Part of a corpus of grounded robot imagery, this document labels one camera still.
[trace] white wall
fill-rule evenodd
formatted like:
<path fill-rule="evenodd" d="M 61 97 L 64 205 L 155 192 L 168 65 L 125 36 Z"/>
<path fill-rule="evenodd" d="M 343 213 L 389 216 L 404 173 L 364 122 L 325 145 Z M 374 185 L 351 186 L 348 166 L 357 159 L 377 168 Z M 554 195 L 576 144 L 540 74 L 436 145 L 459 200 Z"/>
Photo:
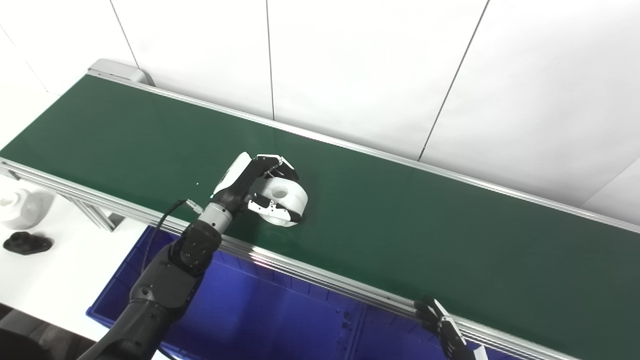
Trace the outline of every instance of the white wall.
<path fill-rule="evenodd" d="M 469 45 L 485 4 L 2 1 L 0 81 L 62 94 L 111 58 L 161 88 L 640 224 L 640 5 L 491 0 Z"/>

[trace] white table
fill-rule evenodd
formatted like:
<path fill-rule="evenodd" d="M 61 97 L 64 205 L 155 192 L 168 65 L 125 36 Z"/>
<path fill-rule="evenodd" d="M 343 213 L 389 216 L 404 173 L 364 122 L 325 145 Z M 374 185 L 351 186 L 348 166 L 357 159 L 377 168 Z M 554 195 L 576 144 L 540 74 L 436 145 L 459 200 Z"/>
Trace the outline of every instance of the white table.
<path fill-rule="evenodd" d="M 0 148 L 57 97 L 0 83 Z M 107 329 L 85 315 L 140 237 L 145 225 L 125 219 L 113 233 L 96 227 L 59 195 L 0 176 L 0 190 L 25 188 L 53 197 L 48 214 L 28 231 L 54 240 L 46 252 L 23 256 L 0 247 L 0 302 L 91 340 Z M 0 225 L 0 240 L 14 232 Z M 156 352 L 154 360 L 166 359 Z"/>

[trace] hole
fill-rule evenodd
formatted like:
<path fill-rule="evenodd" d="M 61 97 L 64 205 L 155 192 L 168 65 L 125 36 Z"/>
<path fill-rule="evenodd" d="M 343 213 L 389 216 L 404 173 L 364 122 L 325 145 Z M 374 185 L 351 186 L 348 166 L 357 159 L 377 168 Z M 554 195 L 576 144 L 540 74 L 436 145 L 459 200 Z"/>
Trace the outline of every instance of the hole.
<path fill-rule="evenodd" d="M 2 199 L 0 199 L 0 206 L 8 206 L 11 205 L 15 202 L 16 198 L 15 196 L 12 197 L 3 197 Z"/>
<path fill-rule="evenodd" d="M 288 193 L 289 193 L 289 189 L 287 189 L 284 186 L 276 186 L 273 189 L 271 189 L 271 194 L 276 199 L 282 199 L 283 197 L 287 196 Z"/>

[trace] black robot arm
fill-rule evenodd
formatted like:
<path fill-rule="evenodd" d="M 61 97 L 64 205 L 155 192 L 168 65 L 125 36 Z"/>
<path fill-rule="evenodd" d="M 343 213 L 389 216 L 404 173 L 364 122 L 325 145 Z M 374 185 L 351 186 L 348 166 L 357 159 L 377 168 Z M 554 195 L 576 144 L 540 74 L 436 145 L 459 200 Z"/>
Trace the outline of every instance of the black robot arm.
<path fill-rule="evenodd" d="M 222 233 L 249 205 L 253 182 L 259 177 L 297 181 L 298 175 L 283 157 L 243 152 L 233 162 L 211 195 L 198 220 L 165 246 L 144 269 L 129 295 L 129 304 L 116 322 L 79 360 L 148 360 L 158 349 L 169 326 L 184 314 L 198 290 Z M 294 218 L 280 209 L 286 218 Z"/>
<path fill-rule="evenodd" d="M 185 312 L 222 237 L 196 220 L 153 258 L 107 334 L 80 360 L 150 359 L 169 326 Z"/>

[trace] connector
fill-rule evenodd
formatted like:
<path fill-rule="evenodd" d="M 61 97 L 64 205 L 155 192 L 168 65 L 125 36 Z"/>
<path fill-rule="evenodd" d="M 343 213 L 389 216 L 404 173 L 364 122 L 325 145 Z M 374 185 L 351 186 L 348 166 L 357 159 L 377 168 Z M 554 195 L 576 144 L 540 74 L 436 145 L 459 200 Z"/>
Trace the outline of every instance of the connector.
<path fill-rule="evenodd" d="M 196 202 L 191 200 L 191 199 L 187 199 L 185 204 L 187 204 L 198 215 L 200 215 L 200 214 L 202 214 L 204 212 L 204 209 L 200 205 L 196 204 Z"/>

